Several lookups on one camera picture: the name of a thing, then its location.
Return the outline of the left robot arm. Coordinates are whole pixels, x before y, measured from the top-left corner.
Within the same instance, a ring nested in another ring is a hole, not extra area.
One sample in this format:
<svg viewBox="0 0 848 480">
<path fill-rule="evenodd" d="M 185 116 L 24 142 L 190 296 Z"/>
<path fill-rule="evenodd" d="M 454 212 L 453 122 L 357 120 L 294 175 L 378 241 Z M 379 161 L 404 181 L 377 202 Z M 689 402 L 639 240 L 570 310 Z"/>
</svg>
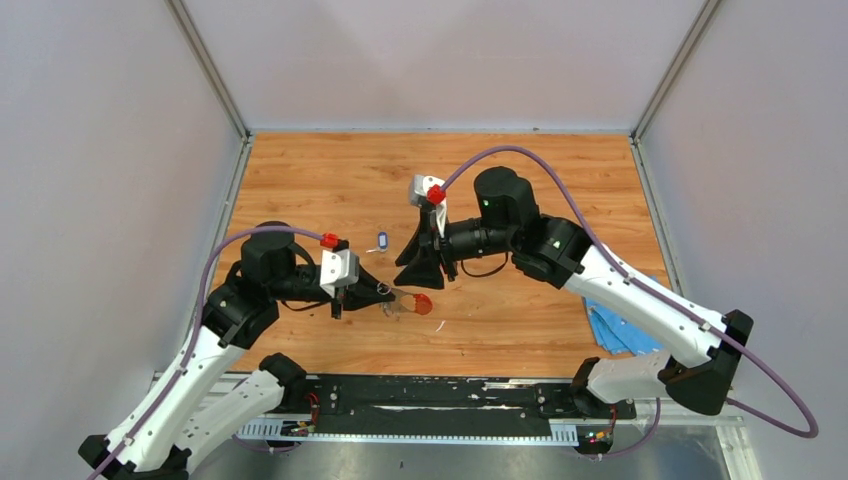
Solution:
<svg viewBox="0 0 848 480">
<path fill-rule="evenodd" d="M 241 257 L 213 290 L 201 285 L 191 330 L 176 357 L 140 404 L 109 433 L 87 437 L 80 457 L 97 479 L 187 479 L 218 446 L 253 418 L 302 406 L 315 416 L 319 400 L 307 374 L 284 354 L 260 366 L 207 408 L 201 401 L 223 373 L 280 317 L 288 302 L 345 311 L 388 306 L 398 296 L 361 267 L 347 241 L 282 222 L 266 222 L 219 244 L 213 263 L 235 241 Z"/>
</svg>

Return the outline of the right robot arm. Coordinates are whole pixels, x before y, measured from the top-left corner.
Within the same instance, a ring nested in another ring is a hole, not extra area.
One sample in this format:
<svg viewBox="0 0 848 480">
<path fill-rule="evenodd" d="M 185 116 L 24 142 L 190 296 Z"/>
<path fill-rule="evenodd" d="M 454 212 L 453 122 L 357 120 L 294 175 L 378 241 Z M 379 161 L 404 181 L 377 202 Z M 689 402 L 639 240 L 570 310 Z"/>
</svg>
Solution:
<svg viewBox="0 0 848 480">
<path fill-rule="evenodd" d="M 396 285 L 441 290 L 460 262 L 507 254 L 525 276 L 599 303 L 660 344 L 623 360 L 584 360 L 570 386 L 577 413 L 592 418 L 620 401 L 661 396 L 702 415 L 721 412 L 741 358 L 731 342 L 746 343 L 748 315 L 690 303 L 618 257 L 605 257 L 581 226 L 541 213 L 530 182 L 512 169 L 477 175 L 480 215 L 463 221 L 448 221 L 445 201 L 428 201 L 441 184 L 425 175 L 410 182 L 419 223 L 396 260 Z"/>
</svg>

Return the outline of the red handled metal key holder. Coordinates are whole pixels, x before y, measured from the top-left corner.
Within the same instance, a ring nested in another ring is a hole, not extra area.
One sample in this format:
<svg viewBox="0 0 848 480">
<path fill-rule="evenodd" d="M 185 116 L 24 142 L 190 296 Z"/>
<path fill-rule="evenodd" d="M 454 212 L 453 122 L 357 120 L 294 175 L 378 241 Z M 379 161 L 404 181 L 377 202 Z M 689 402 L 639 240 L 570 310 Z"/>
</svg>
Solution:
<svg viewBox="0 0 848 480">
<path fill-rule="evenodd" d="M 377 292 L 382 299 L 381 311 L 385 316 L 395 320 L 398 320 L 402 314 L 426 316 L 434 308 L 432 300 L 423 293 L 412 293 L 385 283 L 378 284 Z"/>
</svg>

